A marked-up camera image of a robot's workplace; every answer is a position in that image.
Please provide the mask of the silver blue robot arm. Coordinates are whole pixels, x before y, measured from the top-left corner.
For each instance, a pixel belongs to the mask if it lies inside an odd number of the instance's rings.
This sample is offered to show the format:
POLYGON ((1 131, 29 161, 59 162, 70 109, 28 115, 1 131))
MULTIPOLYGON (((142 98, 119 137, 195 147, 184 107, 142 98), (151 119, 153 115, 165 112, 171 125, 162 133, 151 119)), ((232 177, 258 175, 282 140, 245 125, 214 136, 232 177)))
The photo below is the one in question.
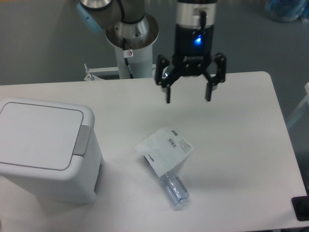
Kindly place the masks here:
POLYGON ((207 79, 206 100, 219 83, 225 81, 226 56, 211 54, 217 2, 179 0, 176 2, 174 52, 171 57, 153 59, 158 38, 156 19, 145 11, 142 0, 80 0, 76 9, 92 31, 104 30, 114 47, 119 77, 153 77, 170 102, 171 86, 180 77, 207 79))

